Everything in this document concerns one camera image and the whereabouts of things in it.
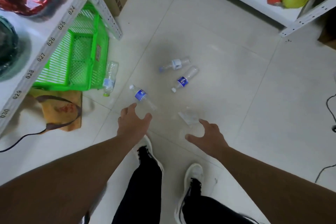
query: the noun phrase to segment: printed number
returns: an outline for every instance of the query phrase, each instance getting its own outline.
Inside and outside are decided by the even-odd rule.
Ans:
[[[51,46],[55,41],[55,38],[51,37],[47,43],[47,45]]]
[[[5,118],[6,115],[8,114],[8,112],[9,112],[9,109],[4,109],[3,112],[0,115],[0,118]]]
[[[37,58],[37,61],[42,61],[42,60],[44,59],[44,57],[45,57],[45,55],[44,55],[44,53],[42,52],[42,53],[40,54],[40,57]]]
[[[61,23],[58,25],[58,29],[62,30],[64,28],[65,22],[61,21]]]
[[[70,7],[68,13],[69,13],[70,15],[73,14],[74,11],[75,11],[75,9],[76,9],[76,8],[72,5],[72,6]]]
[[[14,97],[12,97],[12,99],[17,99],[20,94],[21,94],[22,91],[18,90],[15,94],[14,94]]]
[[[34,70],[29,70],[29,73],[27,73],[26,78],[29,79],[34,73]]]

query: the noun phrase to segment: tiled floor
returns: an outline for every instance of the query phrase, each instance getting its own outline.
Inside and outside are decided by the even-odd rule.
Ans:
[[[104,98],[101,90],[85,92],[81,129],[31,136],[0,154],[0,184],[113,137],[120,110],[135,100],[130,84],[143,88],[159,106],[149,136],[165,167],[162,224],[175,222],[183,175],[193,162],[204,166],[205,195],[268,222],[218,161],[185,141],[186,133],[203,133],[201,125],[190,128],[177,115],[187,107],[217,123],[232,147],[310,181],[322,167],[336,163],[333,120],[325,107],[336,93],[336,53],[317,42],[317,25],[280,39],[274,23],[237,0],[128,0],[117,21],[124,37],[110,40],[109,59],[120,64],[111,97]],[[174,94],[170,88],[187,68],[159,74],[158,67],[184,56],[200,72]],[[335,100],[330,108],[336,111]],[[144,116],[148,110],[139,104],[136,111]],[[0,147],[44,125],[38,112],[24,109]],[[137,165],[128,154],[110,178],[92,224],[111,223]],[[325,171],[319,184],[336,191],[336,169]]]

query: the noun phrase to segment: black pants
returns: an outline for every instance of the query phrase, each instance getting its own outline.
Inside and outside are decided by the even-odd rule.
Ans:
[[[159,224],[162,172],[153,159],[134,171],[112,224]],[[190,196],[182,209],[187,224],[251,224],[249,220],[210,197]]]

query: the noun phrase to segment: shoe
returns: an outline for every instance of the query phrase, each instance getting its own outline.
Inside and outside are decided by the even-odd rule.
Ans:
[[[184,192],[174,212],[175,221],[178,224],[186,224],[182,212],[185,199],[189,196],[200,196],[203,181],[203,167],[197,163],[192,164],[185,173]]]
[[[153,154],[153,148],[152,148],[152,143],[151,143],[151,141],[150,141],[150,139],[148,138],[147,135],[145,135],[140,140],[140,142],[138,142],[137,145],[135,145],[134,148],[133,148],[133,152],[139,158],[139,161],[140,161],[140,151],[139,150],[141,150],[142,147],[145,147],[148,156],[156,161],[157,165],[160,167],[160,169],[162,171],[162,177],[163,177],[163,173],[164,173],[163,165],[154,156],[154,154]]]

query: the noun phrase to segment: green plastic crate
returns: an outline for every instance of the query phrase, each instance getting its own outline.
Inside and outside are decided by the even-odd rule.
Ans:
[[[109,36],[94,6],[86,3],[33,87],[44,90],[101,89]]]

